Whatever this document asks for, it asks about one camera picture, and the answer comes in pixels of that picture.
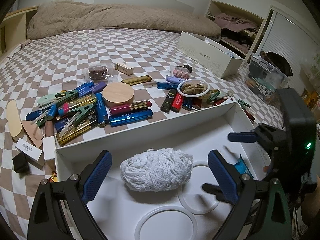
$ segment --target round wooden lid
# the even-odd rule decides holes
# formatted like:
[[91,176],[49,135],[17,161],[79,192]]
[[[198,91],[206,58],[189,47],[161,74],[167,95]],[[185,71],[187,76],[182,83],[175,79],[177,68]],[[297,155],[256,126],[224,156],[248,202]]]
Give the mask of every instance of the round wooden lid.
[[108,84],[102,91],[107,106],[122,105],[133,100],[134,89],[126,83]]

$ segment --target wooden bed frame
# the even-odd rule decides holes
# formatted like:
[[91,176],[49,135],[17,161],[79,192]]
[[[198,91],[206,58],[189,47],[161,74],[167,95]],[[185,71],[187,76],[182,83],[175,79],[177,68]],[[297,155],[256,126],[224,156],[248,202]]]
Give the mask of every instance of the wooden bed frame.
[[38,7],[33,6],[6,15],[0,24],[0,59],[27,39],[27,27],[37,10]]

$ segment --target clear plastic storage bin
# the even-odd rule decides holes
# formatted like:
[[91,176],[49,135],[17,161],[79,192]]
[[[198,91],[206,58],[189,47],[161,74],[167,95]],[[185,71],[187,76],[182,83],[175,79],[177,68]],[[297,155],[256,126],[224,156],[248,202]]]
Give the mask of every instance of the clear plastic storage bin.
[[285,87],[288,80],[289,78],[278,68],[260,56],[253,56],[244,83],[266,104],[278,106],[275,96],[276,89]]

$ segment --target metal screw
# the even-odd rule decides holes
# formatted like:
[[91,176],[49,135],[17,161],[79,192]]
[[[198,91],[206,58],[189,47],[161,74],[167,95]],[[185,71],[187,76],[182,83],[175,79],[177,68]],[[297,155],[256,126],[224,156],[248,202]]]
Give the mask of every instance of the metal screw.
[[78,175],[78,174],[72,174],[72,175],[70,176],[70,179],[71,179],[72,181],[76,181],[78,178],[79,178],[79,175]]
[[244,180],[249,180],[250,176],[248,174],[242,174],[241,178],[244,179]]
[[280,181],[277,178],[272,178],[272,182],[273,184],[276,184],[276,185],[280,184]]
[[43,180],[41,180],[41,182],[40,182],[41,185],[45,185],[45,184],[47,184],[47,183],[48,183],[48,180],[47,180],[47,179],[43,179]]

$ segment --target white cardboard box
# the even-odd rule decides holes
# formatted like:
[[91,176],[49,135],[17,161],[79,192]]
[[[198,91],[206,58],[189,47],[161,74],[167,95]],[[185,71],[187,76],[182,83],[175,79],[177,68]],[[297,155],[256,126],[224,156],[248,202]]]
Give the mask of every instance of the white cardboard box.
[[[59,148],[56,150],[58,180],[81,173],[102,150],[110,151],[112,166],[95,199],[87,207],[108,239],[134,240],[135,227],[146,213],[160,206],[181,204],[177,190],[157,193],[129,190],[120,177],[122,161],[150,148],[181,149],[193,155],[194,162],[207,161],[208,153],[217,149],[232,164],[238,161],[241,154],[254,178],[262,179],[265,176],[262,168],[270,164],[268,154],[261,152],[256,143],[232,143],[227,140],[229,132],[251,129],[253,125],[240,105],[230,98],[219,106]],[[213,195],[201,190],[205,182],[217,185],[210,169],[194,168],[191,180],[183,187],[184,198],[191,208],[205,210],[215,201]],[[207,215],[195,215],[198,226],[196,239],[211,240],[230,210],[230,205],[219,203]],[[189,218],[175,211],[151,217],[140,233],[141,239],[156,240],[183,240],[191,235]]]
[[210,70],[219,78],[235,74],[243,59],[233,53],[235,58],[225,52],[231,50],[205,36],[182,32],[178,49],[196,62]]

